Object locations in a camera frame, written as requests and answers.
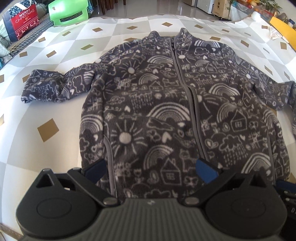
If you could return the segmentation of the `dark grey patterned fleece jacket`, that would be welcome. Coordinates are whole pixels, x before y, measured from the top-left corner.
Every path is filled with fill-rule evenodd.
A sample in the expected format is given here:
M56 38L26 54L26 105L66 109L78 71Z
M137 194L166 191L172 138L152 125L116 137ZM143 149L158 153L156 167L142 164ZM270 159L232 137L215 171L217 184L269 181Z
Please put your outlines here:
M34 70L21 100L61 103L87 93L82 167L104 159L96 185L126 198L182 198L200 189L196 161L287 180L290 159L275 110L295 107L295 82L278 83L228 45L181 29L153 31L65 74Z

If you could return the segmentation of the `checkered diamond tablecloth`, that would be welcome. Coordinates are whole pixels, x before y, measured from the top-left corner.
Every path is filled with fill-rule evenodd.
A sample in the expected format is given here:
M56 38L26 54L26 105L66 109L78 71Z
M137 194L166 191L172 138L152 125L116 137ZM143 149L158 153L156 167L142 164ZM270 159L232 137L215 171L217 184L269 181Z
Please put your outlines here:
M258 14L93 18L1 70L17 240L295 240L295 51Z

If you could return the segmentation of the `checkered sofa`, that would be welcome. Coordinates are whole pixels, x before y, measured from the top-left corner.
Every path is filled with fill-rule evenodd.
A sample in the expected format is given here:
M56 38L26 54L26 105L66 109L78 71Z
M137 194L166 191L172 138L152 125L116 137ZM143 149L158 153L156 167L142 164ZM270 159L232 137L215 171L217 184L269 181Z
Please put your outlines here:
M46 14L41 18L38 26L26 32L20 40L12 42L8 46L8 51L10 51L10 53L2 58L3 65L7 64L17 54L20 54L20 52L32 44L32 42L50 27L53 27L53 22L50 20L49 14Z

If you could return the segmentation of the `printed paper sheet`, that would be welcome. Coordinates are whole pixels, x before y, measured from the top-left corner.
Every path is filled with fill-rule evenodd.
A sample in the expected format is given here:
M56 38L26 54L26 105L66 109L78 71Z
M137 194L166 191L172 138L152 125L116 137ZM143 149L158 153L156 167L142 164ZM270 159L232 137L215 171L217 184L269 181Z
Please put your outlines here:
M288 39L286 38L288 32L285 30L278 31L275 27L270 27L270 38L272 40L275 39L283 39L285 42L289 43Z

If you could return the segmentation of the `yellow chair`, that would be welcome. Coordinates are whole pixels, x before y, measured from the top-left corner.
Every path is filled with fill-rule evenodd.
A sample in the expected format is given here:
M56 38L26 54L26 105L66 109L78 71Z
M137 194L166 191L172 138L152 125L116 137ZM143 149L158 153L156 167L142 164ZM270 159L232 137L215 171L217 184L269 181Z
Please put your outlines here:
M276 17L272 17L269 23L275 27L283 36L284 38L289 42L289 44L292 46L292 48L295 50L296 48L296 31L292 27L290 27L288 24L284 23L280 19Z

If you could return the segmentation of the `green plastic stool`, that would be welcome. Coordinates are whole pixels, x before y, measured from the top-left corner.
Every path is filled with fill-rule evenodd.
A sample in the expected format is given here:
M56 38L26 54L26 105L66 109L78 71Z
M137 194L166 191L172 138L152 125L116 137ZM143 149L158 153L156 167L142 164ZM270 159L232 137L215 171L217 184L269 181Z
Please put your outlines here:
M74 25L88 20L87 0L56 0L48 5L54 26Z

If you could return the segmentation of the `brown cardboard box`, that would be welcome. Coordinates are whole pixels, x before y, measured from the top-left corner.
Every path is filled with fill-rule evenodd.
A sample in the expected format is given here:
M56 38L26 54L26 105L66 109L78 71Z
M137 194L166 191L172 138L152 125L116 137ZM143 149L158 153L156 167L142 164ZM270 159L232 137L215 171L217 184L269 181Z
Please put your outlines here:
M229 0L215 0L212 13L220 18L229 19L230 1Z

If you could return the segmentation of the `white small refrigerator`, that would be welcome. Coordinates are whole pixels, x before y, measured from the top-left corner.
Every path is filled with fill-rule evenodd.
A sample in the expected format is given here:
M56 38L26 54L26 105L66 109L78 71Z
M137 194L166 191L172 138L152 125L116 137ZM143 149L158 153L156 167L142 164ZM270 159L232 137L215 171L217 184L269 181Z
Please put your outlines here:
M212 15L215 0L197 0L197 8Z

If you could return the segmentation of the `red Merry Christmas gift bag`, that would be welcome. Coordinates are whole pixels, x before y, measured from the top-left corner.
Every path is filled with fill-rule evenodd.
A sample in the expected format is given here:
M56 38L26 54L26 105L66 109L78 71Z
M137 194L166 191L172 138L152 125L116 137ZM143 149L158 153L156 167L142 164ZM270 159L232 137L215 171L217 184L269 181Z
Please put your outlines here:
M39 25L36 1L15 3L3 14L3 22L11 42L22 38L25 32Z

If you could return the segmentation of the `green potted plants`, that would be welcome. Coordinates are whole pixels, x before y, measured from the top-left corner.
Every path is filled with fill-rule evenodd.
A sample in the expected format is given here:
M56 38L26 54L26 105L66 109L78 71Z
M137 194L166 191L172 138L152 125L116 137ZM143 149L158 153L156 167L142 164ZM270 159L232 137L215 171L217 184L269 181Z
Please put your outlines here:
M277 16L282 9L276 1L229 1L230 6L241 11L254 10L266 12L269 15Z

